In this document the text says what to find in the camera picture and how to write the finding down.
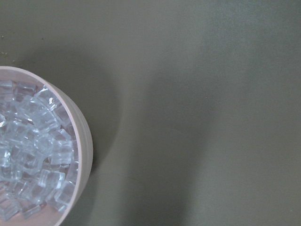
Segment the pile of clear ice cubes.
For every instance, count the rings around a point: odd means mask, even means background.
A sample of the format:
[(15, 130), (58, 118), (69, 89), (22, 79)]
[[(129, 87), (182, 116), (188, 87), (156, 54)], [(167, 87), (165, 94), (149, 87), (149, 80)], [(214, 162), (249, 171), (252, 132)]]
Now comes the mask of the pile of clear ice cubes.
[(64, 212), (78, 174), (70, 118), (46, 86), (0, 83), (0, 217), (24, 218), (47, 205)]

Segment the pink bowl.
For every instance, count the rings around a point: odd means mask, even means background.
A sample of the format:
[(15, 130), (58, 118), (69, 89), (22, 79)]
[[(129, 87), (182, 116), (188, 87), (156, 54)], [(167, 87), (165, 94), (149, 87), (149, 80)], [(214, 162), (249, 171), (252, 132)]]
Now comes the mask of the pink bowl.
[(28, 82), (36, 84), (37, 86), (47, 86), (58, 97), (70, 117), (76, 135), (79, 154), (79, 169), (75, 190), (65, 212), (60, 213), (46, 205), (40, 212), (32, 215), (28, 219), (24, 219), (22, 215), (18, 213), (6, 222), (1, 220), (0, 224), (2, 226), (60, 226), (82, 195), (91, 172), (93, 141), (88, 123), (72, 99), (55, 85), (32, 72), (11, 66), (1, 66), (0, 79)]

